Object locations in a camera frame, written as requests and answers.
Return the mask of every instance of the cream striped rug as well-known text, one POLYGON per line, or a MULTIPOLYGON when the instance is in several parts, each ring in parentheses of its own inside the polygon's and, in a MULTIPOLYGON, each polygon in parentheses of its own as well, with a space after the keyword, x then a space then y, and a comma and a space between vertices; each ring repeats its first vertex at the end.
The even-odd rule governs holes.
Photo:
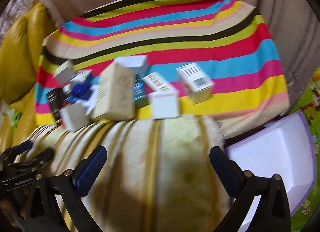
MULTIPOLYGON (((228 195, 209 162, 210 148, 223 148, 209 117, 93 123, 75 133, 46 125, 30 139, 34 147, 19 161, 55 149, 45 175, 74 169, 97 145, 107 149, 106 164, 82 198, 103 231, 208 232, 229 209, 228 195)), ((61 197, 57 199, 69 229, 76 231, 61 197)))

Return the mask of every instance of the green patterned fabric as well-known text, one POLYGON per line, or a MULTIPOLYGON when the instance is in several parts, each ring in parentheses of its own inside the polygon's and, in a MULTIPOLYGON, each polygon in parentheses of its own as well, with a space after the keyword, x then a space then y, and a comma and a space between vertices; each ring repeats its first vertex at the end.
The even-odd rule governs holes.
POLYGON ((320 68, 315 70, 307 89, 291 113, 298 110, 302 110, 304 113, 313 138, 317 161, 317 179, 309 196, 291 218, 291 231, 299 231, 304 227, 320 201, 320 68))

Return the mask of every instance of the blue stripe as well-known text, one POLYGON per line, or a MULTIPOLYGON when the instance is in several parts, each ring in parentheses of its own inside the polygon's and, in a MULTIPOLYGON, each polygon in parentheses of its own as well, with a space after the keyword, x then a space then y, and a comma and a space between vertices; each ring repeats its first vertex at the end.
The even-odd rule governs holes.
MULTIPOLYGON (((235 77, 244 74, 256 73, 269 60, 279 60, 279 55, 275 44, 271 39, 263 40, 258 49, 249 55, 229 58, 222 61, 202 61, 197 64, 203 69, 211 79, 222 79, 235 77)), ((155 64, 149 69, 149 73, 157 71, 168 82, 178 81, 176 68, 190 62, 174 62, 166 64, 155 64)), ((99 76, 93 79, 93 83, 98 83, 99 76)), ((47 103, 46 93, 51 88, 43 88, 39 83, 36 84, 36 101, 47 103)))
POLYGON ((82 33, 82 34, 91 35, 91 36, 106 35, 106 34, 114 33, 117 31, 130 29, 133 27, 140 27, 140 26, 145 26, 145 25, 160 23, 160 22, 170 22, 170 21, 180 20, 180 19, 192 19, 192 18, 197 18, 197 17, 206 16, 210 14, 215 14, 220 11, 223 5, 229 4, 231 1, 232 0, 224 0, 206 9, 201 9, 201 10, 184 11, 184 12, 177 12, 177 13, 171 13, 167 15, 146 18, 146 19, 137 19, 137 20, 122 23, 113 27, 84 27, 84 26, 75 24, 74 22, 67 22, 63 26, 68 31, 71 31, 71 32, 82 33))

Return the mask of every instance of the barcode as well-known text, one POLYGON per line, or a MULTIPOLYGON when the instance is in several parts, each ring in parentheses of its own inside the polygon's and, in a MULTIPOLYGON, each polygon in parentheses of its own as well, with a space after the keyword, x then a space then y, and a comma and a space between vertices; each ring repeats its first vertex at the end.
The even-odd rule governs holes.
POLYGON ((206 78, 204 78, 204 77, 197 79, 197 80, 194 80, 193 82, 197 87, 200 87, 200 86, 208 83, 206 78))

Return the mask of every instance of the sofa cushion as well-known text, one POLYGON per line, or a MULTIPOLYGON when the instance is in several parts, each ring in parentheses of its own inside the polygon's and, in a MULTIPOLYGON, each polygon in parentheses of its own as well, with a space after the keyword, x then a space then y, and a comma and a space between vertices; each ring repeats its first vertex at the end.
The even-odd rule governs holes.
POLYGON ((22 100, 25 102, 24 109, 17 130, 13 135, 12 146, 26 141, 28 136, 36 129, 35 89, 31 89, 22 100))
POLYGON ((28 18, 28 45, 35 73, 38 70, 43 39, 56 30, 48 10, 38 2, 26 15, 28 18))
POLYGON ((27 93, 36 82, 28 49, 27 24, 26 17, 19 17, 0 48, 0 96, 8 104, 27 93))

